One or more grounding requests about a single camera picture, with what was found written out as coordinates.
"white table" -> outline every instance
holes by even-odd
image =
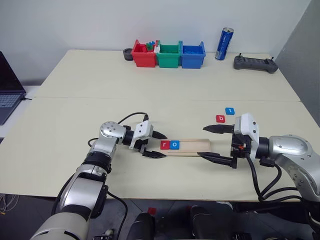
[[[32,99],[40,86],[23,86],[26,91],[26,98]],[[24,100],[19,103],[4,125],[0,126],[0,138],[5,138],[10,129],[15,125],[17,120],[23,115],[27,106],[31,103],[30,100]]]
[[[0,192],[56,196],[61,186],[83,162],[87,141],[97,137],[105,121],[119,121],[131,112],[150,115],[155,130],[170,139],[208,138],[212,150],[229,156],[231,134],[213,134],[202,128],[215,123],[216,114],[234,107],[236,115],[252,113],[262,137],[296,134],[309,140],[320,153],[320,130],[300,102],[274,101],[152,101],[139,104],[126,99],[36,97],[25,115],[0,144]],[[141,116],[124,122],[135,126]],[[233,124],[234,116],[226,117]],[[150,147],[159,147],[151,140]],[[265,187],[276,170],[255,164],[260,186]],[[256,201],[246,160],[234,170],[200,157],[149,159],[120,145],[112,160],[107,184],[122,198]],[[292,187],[284,172],[279,187]]]
[[[202,128],[233,107],[236,116],[254,115],[262,137],[296,134],[320,153],[319,127],[281,72],[235,70],[234,56],[216,61],[209,53],[201,69],[138,68],[121,51],[68,51],[0,144],[0,192],[56,196],[83,162],[87,141],[98,136],[100,125],[137,111],[147,112],[155,130],[170,139],[208,138],[213,152],[228,156],[231,135]],[[139,121],[134,116],[124,124]],[[226,117],[226,124],[234,121]],[[149,143],[150,149],[159,146],[158,140]],[[273,168],[256,168],[261,188],[276,175]],[[107,184],[122,198],[257,200],[245,160],[234,170],[200,157],[149,159],[123,145]],[[283,173],[276,187],[290,186]]]

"gray wall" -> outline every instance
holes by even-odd
[[[275,61],[320,125],[320,0],[312,0]]]
[[[23,84],[45,79],[69,49],[122,50],[134,41],[204,42],[276,57],[311,0],[0,0],[0,50]]]

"blue can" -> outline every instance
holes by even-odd
[[[229,47],[229,43],[231,41],[232,35],[234,34],[234,30],[230,27],[225,27],[222,30],[220,42],[218,45],[218,49],[215,53],[215,58],[218,60],[224,60],[227,54],[227,50]]]

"remote controller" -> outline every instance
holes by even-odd
[[[273,57],[271,59],[249,58],[241,56],[241,53],[234,58],[233,67],[235,69],[266,70],[270,74],[273,74],[278,69],[277,64],[273,61]]]

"floor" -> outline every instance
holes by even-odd
[[[231,232],[251,233],[253,240],[267,237],[301,238],[311,240],[311,228],[306,224],[289,222],[269,213],[235,213],[228,204],[214,201],[186,200],[143,200],[126,199],[128,216],[119,240],[125,240],[131,224],[141,212],[156,208],[156,240],[190,239],[188,209],[198,205],[213,214],[219,228]],[[28,240],[50,216],[53,201],[31,196],[20,196],[16,207],[0,215],[1,240]],[[125,210],[115,199],[107,199],[102,214],[90,221],[88,240],[104,233],[107,229],[118,229]]]

